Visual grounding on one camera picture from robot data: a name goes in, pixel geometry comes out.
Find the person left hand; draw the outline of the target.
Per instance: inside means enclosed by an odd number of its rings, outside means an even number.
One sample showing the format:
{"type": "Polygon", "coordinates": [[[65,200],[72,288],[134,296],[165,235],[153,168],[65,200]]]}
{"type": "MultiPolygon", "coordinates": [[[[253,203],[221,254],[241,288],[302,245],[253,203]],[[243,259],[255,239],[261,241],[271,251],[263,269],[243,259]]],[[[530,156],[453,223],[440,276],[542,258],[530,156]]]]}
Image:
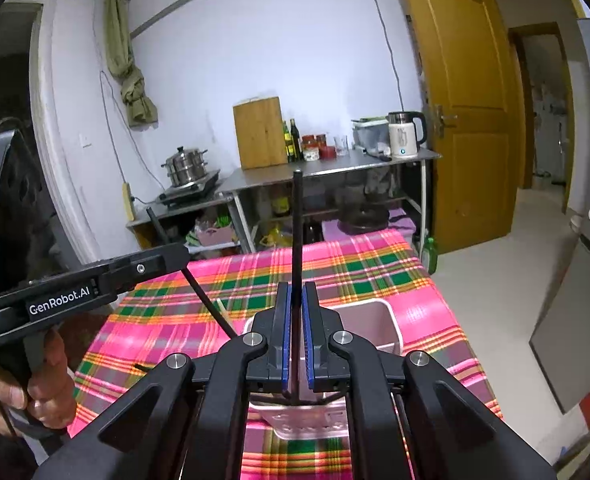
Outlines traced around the person left hand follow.
{"type": "Polygon", "coordinates": [[[64,429],[72,423],[77,409],[74,381],[68,374],[65,345],[57,330],[46,334],[43,363],[25,387],[0,367],[0,402],[6,408],[27,410],[46,428],[64,429]]]}

